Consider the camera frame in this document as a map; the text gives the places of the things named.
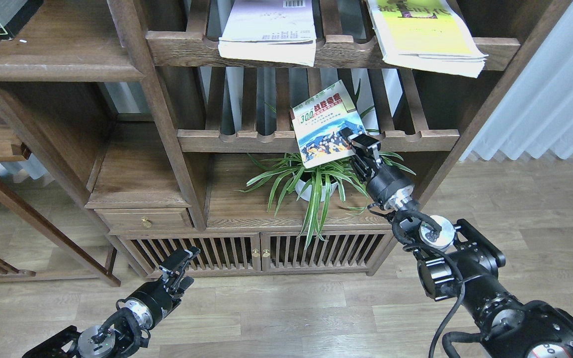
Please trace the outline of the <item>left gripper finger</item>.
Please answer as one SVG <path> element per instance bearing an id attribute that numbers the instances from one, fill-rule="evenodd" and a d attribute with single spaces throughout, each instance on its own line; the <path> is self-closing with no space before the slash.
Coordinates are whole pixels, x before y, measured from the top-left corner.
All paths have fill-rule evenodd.
<path id="1" fill-rule="evenodd" d="M 183 277 L 188 263 L 200 252 L 201 250 L 194 246 L 189 247 L 189 249 L 175 250 L 159 266 L 162 271 L 162 278 Z"/>
<path id="2" fill-rule="evenodd" d="M 194 283 L 194 278 L 191 277 L 182 277 L 178 278 L 175 281 L 175 299 L 181 299 L 185 292 L 191 287 Z"/>

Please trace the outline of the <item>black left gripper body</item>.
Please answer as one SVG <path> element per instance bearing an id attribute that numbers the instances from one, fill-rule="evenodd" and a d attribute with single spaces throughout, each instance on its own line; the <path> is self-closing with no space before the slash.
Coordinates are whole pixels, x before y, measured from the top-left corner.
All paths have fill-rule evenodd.
<path id="1" fill-rule="evenodd" d="M 175 299 L 175 283 L 168 287 L 161 279 L 144 283 L 125 299 L 139 324 L 159 324 L 180 304 L 181 299 Z"/>

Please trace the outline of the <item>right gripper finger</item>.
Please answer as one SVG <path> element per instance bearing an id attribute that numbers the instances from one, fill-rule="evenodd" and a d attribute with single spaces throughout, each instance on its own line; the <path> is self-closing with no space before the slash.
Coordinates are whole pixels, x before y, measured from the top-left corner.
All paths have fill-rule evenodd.
<path id="1" fill-rule="evenodd" d="M 361 183 L 368 183 L 370 181 L 370 167 L 359 158 L 350 158 L 350 165 L 352 170 Z"/>
<path id="2" fill-rule="evenodd" d="M 361 161 L 381 162 L 380 141 L 368 134 L 355 134 L 350 128 L 346 127 L 340 131 L 341 137 L 351 145 L 354 155 Z"/>

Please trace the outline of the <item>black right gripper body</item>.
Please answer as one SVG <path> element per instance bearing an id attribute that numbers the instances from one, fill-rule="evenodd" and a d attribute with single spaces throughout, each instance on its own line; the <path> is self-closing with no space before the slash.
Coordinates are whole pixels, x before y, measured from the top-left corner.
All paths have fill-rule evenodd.
<path id="1" fill-rule="evenodd" d="M 400 168 L 384 163 L 366 163 L 370 167 L 370 181 L 363 184 L 376 206 L 380 209 L 411 209 L 415 206 L 412 197 L 414 185 Z"/>

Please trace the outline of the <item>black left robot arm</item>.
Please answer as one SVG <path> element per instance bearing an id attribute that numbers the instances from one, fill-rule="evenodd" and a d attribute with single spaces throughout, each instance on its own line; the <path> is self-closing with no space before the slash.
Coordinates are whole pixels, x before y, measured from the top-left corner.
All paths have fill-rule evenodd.
<path id="1" fill-rule="evenodd" d="M 181 304 L 194 279 L 185 269 L 200 254 L 198 247 L 175 250 L 161 263 L 161 277 L 146 282 L 125 299 L 101 325 L 78 332 L 68 326 L 27 351 L 25 358 L 127 358 L 147 348 L 150 331 Z"/>

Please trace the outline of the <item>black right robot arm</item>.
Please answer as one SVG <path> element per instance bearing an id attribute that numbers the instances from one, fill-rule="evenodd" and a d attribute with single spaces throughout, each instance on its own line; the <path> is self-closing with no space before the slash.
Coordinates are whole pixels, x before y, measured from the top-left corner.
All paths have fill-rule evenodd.
<path id="1" fill-rule="evenodd" d="M 452 223 L 420 212 L 413 183 L 397 166 L 387 165 L 380 141 L 344 128 L 353 148 L 350 163 L 391 224 L 395 238 L 411 252 L 425 294 L 434 301 L 456 298 L 439 325 L 428 356 L 438 341 L 448 357 L 455 343 L 480 344 L 491 358 L 573 358 L 573 316 L 548 303 L 523 304 L 498 279 L 504 254 L 461 218 Z"/>

